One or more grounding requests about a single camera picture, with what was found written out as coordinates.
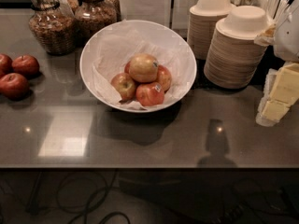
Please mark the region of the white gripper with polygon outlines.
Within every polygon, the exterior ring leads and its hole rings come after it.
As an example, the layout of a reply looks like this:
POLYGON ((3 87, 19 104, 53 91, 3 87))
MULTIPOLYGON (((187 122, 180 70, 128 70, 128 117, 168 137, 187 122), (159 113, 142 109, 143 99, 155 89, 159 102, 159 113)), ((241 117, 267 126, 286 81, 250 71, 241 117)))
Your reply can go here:
POLYGON ((269 70, 258 105, 256 122, 272 127, 299 99, 299 0, 293 0, 277 25, 270 25, 258 34, 254 43, 264 47, 274 44, 274 54, 286 61, 278 70, 269 70))

